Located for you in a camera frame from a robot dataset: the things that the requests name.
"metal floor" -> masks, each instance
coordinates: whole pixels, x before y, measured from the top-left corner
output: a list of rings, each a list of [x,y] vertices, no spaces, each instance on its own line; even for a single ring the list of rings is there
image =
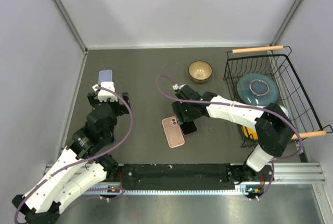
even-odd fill
[[[265,199],[244,196],[123,196],[105,200],[79,198],[58,224],[324,224],[312,186],[273,185]]]
[[[116,92],[130,94],[134,115],[133,132],[112,156],[119,163],[243,163],[251,152],[241,148],[242,140],[237,126],[224,120],[202,117],[196,120],[198,131],[185,137],[185,144],[170,149],[162,128],[162,119],[172,116],[172,101],[163,97],[155,87],[159,74],[171,75],[178,84],[188,84],[199,93],[211,91],[230,98],[223,81],[231,48],[168,48],[89,51],[68,132],[68,140],[86,121],[91,106],[86,98],[98,82],[100,70],[111,69]],[[189,78],[191,62],[207,61],[213,67],[211,79],[196,84]],[[164,91],[174,96],[171,83],[161,80]],[[129,128],[129,116],[118,118],[116,141]],[[296,151],[290,144],[285,155]],[[283,162],[299,162],[296,157]]]

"black smartphone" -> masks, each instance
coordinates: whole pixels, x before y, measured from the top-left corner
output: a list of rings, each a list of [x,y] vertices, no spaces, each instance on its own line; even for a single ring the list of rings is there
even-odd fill
[[[197,127],[193,121],[180,125],[183,135],[189,135],[197,131]]]

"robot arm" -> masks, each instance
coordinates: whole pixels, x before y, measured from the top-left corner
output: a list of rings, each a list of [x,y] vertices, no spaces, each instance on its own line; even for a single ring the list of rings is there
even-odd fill
[[[114,91],[112,81],[102,81],[101,86]],[[66,165],[94,156],[101,148],[114,142],[113,130],[117,117],[127,114],[128,110],[119,103],[115,95],[96,90],[95,87],[96,85],[93,86],[95,92],[87,95],[92,111],[88,114],[85,125],[74,133],[57,162],[39,183],[45,179],[47,181],[26,200],[20,210],[29,224],[55,223],[67,206],[87,189],[106,178],[113,179],[117,174],[117,162],[111,155],[104,155],[95,159],[89,170],[71,181],[70,178],[86,162],[51,176]],[[128,94],[122,96],[129,105]],[[17,208],[32,190],[25,195],[17,195],[12,200],[14,206]]]
[[[183,85],[176,91],[176,96],[179,99],[223,102],[230,105],[173,102],[172,108],[180,125],[192,122],[201,116],[207,116],[255,129],[258,134],[258,145],[245,162],[255,172],[259,172],[274,157],[281,157],[293,135],[293,131],[279,118],[260,110],[235,107],[235,105],[245,106],[245,104],[230,101],[217,94],[206,92],[201,96],[188,85]],[[288,119],[277,104],[271,103],[267,109]]]

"basket handle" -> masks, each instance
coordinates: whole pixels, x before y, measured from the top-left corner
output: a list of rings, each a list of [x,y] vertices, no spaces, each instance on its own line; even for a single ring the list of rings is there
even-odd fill
[[[263,47],[233,49],[233,54],[242,54],[245,52],[254,52],[254,51],[272,51],[279,49],[283,49],[283,46],[263,46]]]
[[[324,135],[326,135],[326,131],[324,131],[324,130],[300,133],[301,138],[321,137],[321,136],[324,136]]]

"white wall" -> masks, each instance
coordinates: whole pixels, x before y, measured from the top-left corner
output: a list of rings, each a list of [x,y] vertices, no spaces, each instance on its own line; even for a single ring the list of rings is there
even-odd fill
[[[333,0],[304,0],[279,44],[292,47],[291,62],[321,122],[333,124]],[[321,163],[333,193],[333,135],[305,141],[312,161]]]
[[[86,46],[271,43],[294,0],[62,0]]]
[[[58,152],[83,58],[52,0],[0,0],[0,216]]]

